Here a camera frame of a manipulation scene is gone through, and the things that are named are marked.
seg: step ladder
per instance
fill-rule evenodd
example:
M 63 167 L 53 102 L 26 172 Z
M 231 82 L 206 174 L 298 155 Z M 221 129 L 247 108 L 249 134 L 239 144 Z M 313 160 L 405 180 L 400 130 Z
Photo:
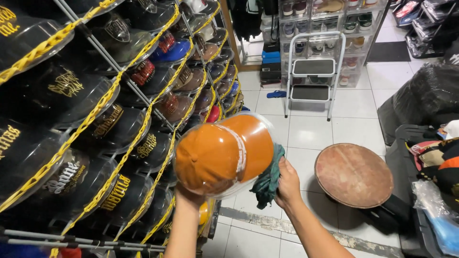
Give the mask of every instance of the step ladder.
M 336 68 L 334 58 L 326 59 L 300 59 L 295 60 L 292 66 L 293 50 L 295 49 L 295 40 L 297 38 L 313 36 L 332 36 L 340 35 L 342 39 L 341 52 Z M 327 103 L 330 101 L 327 121 L 331 120 L 331 111 L 335 102 L 336 87 L 340 76 L 341 65 L 343 63 L 344 51 L 346 48 L 346 36 L 339 31 L 327 31 L 316 33 L 302 33 L 294 36 L 290 42 L 288 56 L 288 80 L 287 80 L 287 99 L 285 101 L 285 118 L 288 117 L 289 100 L 293 102 L 310 102 L 310 103 Z M 330 96 L 331 86 L 325 84 L 294 84 L 290 85 L 293 77 L 333 77 L 330 85 L 333 85 L 333 96 Z

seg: rag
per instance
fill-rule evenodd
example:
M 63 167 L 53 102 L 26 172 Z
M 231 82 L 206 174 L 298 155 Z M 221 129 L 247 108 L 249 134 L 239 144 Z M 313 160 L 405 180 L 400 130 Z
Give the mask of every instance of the rag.
M 274 143 L 274 156 L 271 164 L 268 168 L 258 176 L 257 180 L 253 184 L 252 193 L 257 196 L 257 208 L 263 210 L 268 202 L 271 204 L 274 197 L 276 196 L 276 190 L 279 186 L 279 160 L 285 155 L 285 150 L 282 145 Z

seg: ladder step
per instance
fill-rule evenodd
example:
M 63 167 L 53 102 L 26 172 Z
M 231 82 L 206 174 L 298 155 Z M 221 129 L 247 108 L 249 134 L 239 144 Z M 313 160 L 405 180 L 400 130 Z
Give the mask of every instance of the ladder step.
M 335 74 L 335 60 L 330 59 L 301 59 L 293 62 L 293 76 L 306 77 L 315 75 L 331 77 Z
M 328 85 L 294 85 L 290 98 L 295 101 L 326 102 L 330 99 Z

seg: blue flip-flop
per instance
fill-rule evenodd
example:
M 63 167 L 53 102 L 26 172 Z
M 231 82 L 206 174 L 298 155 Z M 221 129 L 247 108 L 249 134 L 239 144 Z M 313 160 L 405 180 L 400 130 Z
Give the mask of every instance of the blue flip-flop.
M 287 92 L 283 90 L 276 90 L 274 92 L 266 94 L 267 98 L 285 98 L 287 97 Z

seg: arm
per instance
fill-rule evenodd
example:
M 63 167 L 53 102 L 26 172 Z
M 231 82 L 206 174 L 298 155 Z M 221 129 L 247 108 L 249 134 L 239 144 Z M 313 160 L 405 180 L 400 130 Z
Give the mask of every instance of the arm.
M 204 197 L 195 195 L 181 185 L 175 188 L 175 213 L 164 258 L 194 258 L 199 224 L 199 206 Z
M 308 257 L 353 258 L 304 204 L 300 194 L 300 180 L 290 162 L 282 157 L 279 169 L 279 188 L 275 200 L 285 210 Z

